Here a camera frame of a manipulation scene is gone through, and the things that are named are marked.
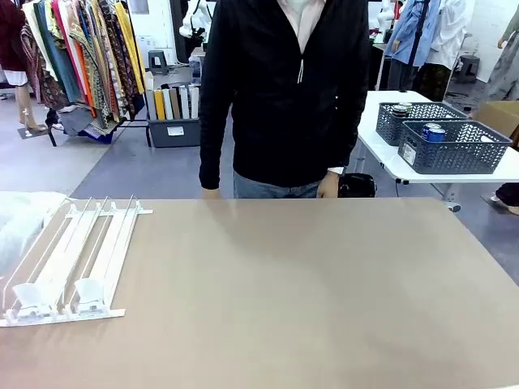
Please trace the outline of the person left hand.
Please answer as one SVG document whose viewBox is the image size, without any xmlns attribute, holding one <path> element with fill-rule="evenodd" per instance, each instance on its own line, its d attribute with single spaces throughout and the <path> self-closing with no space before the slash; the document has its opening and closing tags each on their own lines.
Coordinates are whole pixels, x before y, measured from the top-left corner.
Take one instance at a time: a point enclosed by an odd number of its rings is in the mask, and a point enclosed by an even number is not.
<svg viewBox="0 0 519 389">
<path fill-rule="evenodd" d="M 336 199 L 338 197 L 340 176 L 337 173 L 328 171 L 320 182 L 317 190 L 317 197 L 320 199 Z"/>
</svg>

